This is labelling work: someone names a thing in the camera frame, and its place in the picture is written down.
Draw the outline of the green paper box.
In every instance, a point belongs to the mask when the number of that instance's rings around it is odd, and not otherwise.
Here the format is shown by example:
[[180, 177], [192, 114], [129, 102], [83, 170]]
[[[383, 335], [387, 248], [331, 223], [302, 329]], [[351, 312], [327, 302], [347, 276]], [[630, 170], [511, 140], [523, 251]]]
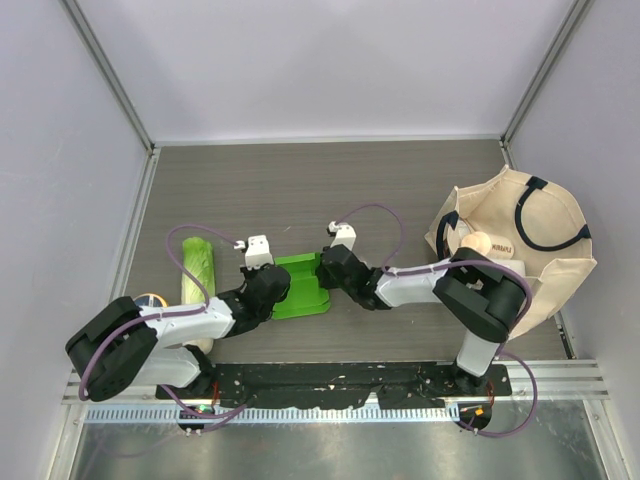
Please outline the green paper box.
[[316, 275], [319, 253], [276, 257], [275, 264], [290, 274], [291, 283], [286, 298], [274, 306], [273, 320], [324, 314], [330, 309], [329, 291], [320, 286]]

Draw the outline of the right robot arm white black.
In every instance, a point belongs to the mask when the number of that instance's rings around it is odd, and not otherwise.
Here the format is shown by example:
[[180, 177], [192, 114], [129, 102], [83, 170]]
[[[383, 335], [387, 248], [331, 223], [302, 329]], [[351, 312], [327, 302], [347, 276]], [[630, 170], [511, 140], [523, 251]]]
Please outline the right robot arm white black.
[[320, 254], [322, 287], [340, 289], [366, 310], [440, 303], [466, 328], [451, 380], [472, 395], [488, 381], [488, 370], [512, 330], [528, 312], [533, 293], [513, 269], [467, 247], [447, 259], [412, 268], [373, 268], [346, 246]]

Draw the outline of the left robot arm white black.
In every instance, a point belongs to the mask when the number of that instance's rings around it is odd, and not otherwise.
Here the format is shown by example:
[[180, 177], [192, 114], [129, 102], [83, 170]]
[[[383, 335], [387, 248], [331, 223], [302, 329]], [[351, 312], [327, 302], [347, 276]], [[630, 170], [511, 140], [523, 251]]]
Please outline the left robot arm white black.
[[192, 344], [247, 333], [269, 320], [286, 299], [291, 276], [267, 264], [245, 271], [241, 287], [201, 304], [140, 307], [129, 296], [109, 303], [68, 340], [65, 351], [80, 376], [78, 396], [101, 402], [132, 385], [167, 385], [205, 397], [214, 369]]

